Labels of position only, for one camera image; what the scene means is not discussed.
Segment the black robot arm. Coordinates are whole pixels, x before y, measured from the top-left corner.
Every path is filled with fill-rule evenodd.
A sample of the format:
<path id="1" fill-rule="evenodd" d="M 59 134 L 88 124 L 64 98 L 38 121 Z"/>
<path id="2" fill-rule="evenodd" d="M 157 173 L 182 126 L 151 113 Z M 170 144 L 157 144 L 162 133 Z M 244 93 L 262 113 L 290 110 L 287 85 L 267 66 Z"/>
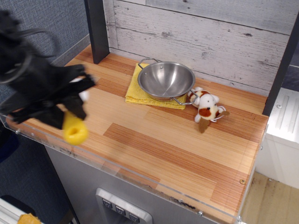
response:
<path id="1" fill-rule="evenodd" d="M 25 38 L 44 33 L 44 29 L 20 31 L 19 21 L 10 12 L 0 12 L 0 83 L 10 86 L 15 93 L 0 104 L 0 113 L 9 115 L 20 124 L 35 118 L 57 129 L 63 128 L 66 112 L 84 120 L 83 99 L 80 93 L 93 87 L 95 81 L 86 74 L 83 65 L 57 67 L 47 56 Z"/>

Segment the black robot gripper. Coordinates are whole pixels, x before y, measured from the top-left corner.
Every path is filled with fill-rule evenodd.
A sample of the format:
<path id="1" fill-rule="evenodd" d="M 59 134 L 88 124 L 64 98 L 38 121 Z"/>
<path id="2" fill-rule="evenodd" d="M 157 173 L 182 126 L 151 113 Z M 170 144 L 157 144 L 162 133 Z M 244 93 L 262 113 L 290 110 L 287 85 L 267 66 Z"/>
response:
<path id="1" fill-rule="evenodd" d="M 2 115 L 12 116 L 18 124 L 35 118 L 59 130 L 63 127 L 64 112 L 58 104 L 85 120 L 80 93 L 95 86 L 93 77 L 85 73 L 83 65 L 48 65 L 43 69 L 12 71 L 5 74 L 0 82 L 15 91 L 0 104 Z"/>

